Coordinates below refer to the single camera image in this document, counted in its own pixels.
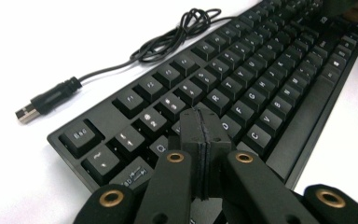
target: gold rivet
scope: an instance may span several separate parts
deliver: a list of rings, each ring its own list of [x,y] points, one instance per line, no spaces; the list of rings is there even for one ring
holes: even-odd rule
[[[181,162],[184,159],[185,157],[182,154],[176,152],[170,153],[167,156],[167,160],[170,162]]]
[[[345,207],[344,199],[329,189],[318,189],[316,191],[316,197],[321,202],[331,207],[335,207],[335,208]]]
[[[237,161],[243,162],[243,163],[249,163],[253,161],[253,157],[246,154],[246,153],[237,153],[237,155],[235,156],[235,158],[237,159]]]
[[[108,200],[107,197],[112,194],[115,194],[117,197],[114,200]],[[124,199],[124,194],[120,190],[112,189],[101,195],[100,204],[103,207],[113,207],[120,204],[121,201],[123,201],[123,199]]]

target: cord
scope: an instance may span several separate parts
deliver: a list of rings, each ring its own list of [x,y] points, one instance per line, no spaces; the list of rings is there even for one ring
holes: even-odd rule
[[[82,87],[81,82],[88,78],[118,70],[137,61],[140,63],[154,63],[163,60],[166,56],[176,51],[186,40],[208,30],[211,24],[234,18],[225,17],[213,21],[221,12],[222,10],[219,8],[206,11],[197,8],[190,9],[182,16],[179,25],[175,29],[144,43],[130,56],[127,62],[86,74],[80,78],[71,77],[53,89],[33,98],[30,104],[16,112],[17,119],[25,124],[36,119],[41,114],[46,115],[55,106],[67,100],[80,89]]]

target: usb plug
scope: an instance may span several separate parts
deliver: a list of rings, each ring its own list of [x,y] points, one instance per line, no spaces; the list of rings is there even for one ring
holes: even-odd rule
[[[37,95],[31,103],[16,112],[19,122],[26,124],[40,115],[46,115],[55,106],[71,97],[82,85],[76,77],[58,84],[53,89]]]

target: keyboard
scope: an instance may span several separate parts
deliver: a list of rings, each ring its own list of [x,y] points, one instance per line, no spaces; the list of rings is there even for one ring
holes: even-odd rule
[[[267,0],[221,24],[48,136],[91,191],[143,192],[179,115],[207,108],[237,150],[292,189],[358,55],[358,24],[319,1]]]

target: white surface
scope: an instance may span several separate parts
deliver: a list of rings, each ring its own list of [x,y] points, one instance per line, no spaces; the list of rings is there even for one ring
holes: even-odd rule
[[[227,16],[255,2],[0,1],[0,223],[73,222],[90,193],[46,137],[141,75],[145,68],[136,66],[105,75],[29,125],[20,125],[15,111],[69,77],[127,61],[146,40],[172,29],[192,7],[219,7],[222,16]],[[358,199],[358,124],[354,122],[358,107],[350,105],[358,105],[358,98],[340,98],[340,104],[347,107],[347,114],[331,118],[325,132],[344,134],[337,135],[338,142],[346,141],[341,144],[353,147],[346,153],[330,154],[322,149],[330,149],[328,143],[318,144],[300,184],[330,183],[333,177],[346,179],[333,185],[350,190]],[[347,123],[345,129],[339,121]],[[318,164],[318,158],[330,163],[323,169],[315,167],[312,164]]]

